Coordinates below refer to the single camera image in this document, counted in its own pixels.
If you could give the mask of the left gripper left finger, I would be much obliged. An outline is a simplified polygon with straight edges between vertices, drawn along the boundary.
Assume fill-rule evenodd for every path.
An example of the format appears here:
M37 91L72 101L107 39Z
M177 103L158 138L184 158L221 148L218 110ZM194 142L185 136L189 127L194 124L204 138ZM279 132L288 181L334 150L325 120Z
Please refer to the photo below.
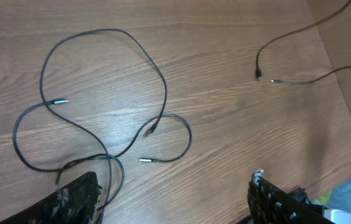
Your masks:
M0 224L89 224L100 194L97 175L89 171Z

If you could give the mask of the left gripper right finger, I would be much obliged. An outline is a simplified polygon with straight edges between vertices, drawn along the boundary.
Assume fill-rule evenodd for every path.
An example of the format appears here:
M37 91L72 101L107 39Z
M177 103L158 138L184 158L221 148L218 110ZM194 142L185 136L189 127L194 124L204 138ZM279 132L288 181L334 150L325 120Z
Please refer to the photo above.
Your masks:
M263 178L263 169L252 174L247 202L252 224L332 224L324 217L325 207L313 204L304 189L286 193Z

